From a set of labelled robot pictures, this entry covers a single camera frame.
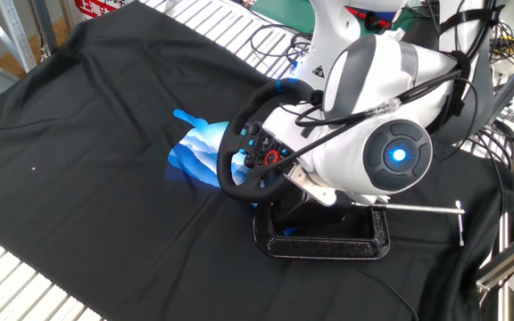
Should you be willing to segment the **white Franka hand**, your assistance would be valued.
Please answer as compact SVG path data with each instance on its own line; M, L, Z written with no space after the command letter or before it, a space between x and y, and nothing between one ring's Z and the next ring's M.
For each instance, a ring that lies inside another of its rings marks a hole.
M295 124L297 117L311 108L313 105L305 102L281 104L265 119L262 127L279 143L278 152L282 156L299 151L329 131L328 126L300 127Z

